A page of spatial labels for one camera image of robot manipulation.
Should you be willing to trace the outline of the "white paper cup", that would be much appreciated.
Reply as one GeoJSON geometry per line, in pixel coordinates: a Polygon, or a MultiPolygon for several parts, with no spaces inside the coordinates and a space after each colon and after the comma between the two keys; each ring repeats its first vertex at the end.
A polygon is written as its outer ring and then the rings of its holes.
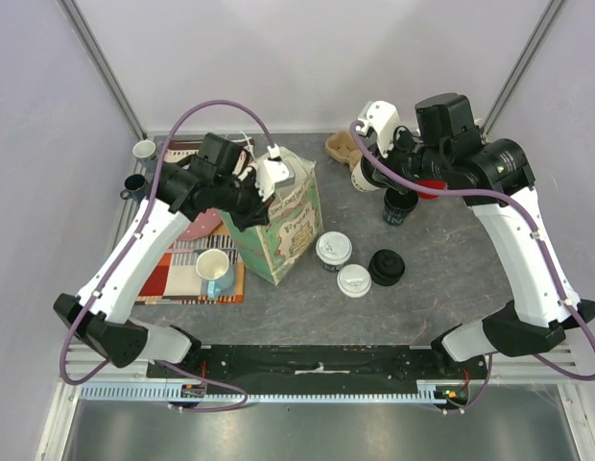
{"type": "Polygon", "coordinates": [[[374,177],[375,169],[365,158],[361,158],[351,172],[351,183],[360,192],[372,192],[385,185],[374,177]]]}

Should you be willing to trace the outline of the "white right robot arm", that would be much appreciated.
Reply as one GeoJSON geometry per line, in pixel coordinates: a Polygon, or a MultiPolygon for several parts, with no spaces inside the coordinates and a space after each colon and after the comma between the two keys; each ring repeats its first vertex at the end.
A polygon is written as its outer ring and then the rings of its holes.
{"type": "Polygon", "coordinates": [[[490,238],[512,299],[480,321],[443,333],[430,353],[432,371],[454,376],[487,353],[509,357],[549,352],[572,328],[595,318],[595,303],[572,288],[555,254],[538,204],[534,173],[523,149],[506,138],[487,142],[466,96],[443,93],[415,106],[418,133],[403,126],[396,107],[367,103],[352,127],[365,148],[358,187],[442,181],[443,194],[461,197],[490,238]]]}

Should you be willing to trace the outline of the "green patterned paper bag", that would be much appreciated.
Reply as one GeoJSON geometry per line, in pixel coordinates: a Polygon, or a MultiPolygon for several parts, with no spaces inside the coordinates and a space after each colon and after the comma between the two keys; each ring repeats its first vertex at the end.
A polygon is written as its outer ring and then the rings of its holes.
{"type": "Polygon", "coordinates": [[[230,215],[220,216],[246,267],[277,285],[323,232],[316,163],[282,146],[280,155],[296,174],[292,185],[276,190],[266,226],[238,230],[230,215]]]}

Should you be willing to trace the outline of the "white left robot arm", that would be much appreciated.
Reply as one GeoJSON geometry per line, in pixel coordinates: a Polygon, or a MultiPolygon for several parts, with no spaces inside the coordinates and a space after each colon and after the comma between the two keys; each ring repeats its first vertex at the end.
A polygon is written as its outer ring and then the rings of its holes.
{"type": "Polygon", "coordinates": [[[208,133],[196,154],[161,161],[130,227],[108,260],[77,294],[62,293],[54,310],[78,339],[107,363],[166,361],[180,377],[201,367],[197,339],[174,327],[136,322],[135,300],[171,244],[203,212],[227,212],[241,231],[264,225],[276,188],[292,176],[280,149],[249,159],[245,149],[208,133]]]}

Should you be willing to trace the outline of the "brown pulp carrier stack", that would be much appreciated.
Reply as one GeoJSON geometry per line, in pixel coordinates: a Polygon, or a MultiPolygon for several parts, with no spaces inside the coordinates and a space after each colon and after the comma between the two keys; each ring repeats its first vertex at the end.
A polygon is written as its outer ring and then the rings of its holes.
{"type": "Polygon", "coordinates": [[[347,164],[353,170],[362,157],[349,131],[340,131],[329,136],[325,141],[325,150],[336,161],[347,164]]]}

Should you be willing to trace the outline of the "white plastic cup lid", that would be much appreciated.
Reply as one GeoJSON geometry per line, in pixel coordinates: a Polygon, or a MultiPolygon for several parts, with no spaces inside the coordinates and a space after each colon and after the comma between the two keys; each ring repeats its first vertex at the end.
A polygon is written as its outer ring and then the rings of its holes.
{"type": "Polygon", "coordinates": [[[345,234],[328,231],[318,239],[316,253],[322,262],[333,265],[342,264],[350,259],[352,243],[345,234]]]}

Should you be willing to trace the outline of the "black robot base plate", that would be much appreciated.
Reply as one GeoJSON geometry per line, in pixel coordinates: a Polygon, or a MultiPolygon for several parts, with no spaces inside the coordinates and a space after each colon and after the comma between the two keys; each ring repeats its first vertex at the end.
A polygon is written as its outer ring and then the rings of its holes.
{"type": "Polygon", "coordinates": [[[182,370],[254,391],[411,391],[419,380],[486,377],[482,356],[446,363],[430,348],[385,345],[202,346],[182,370]]]}

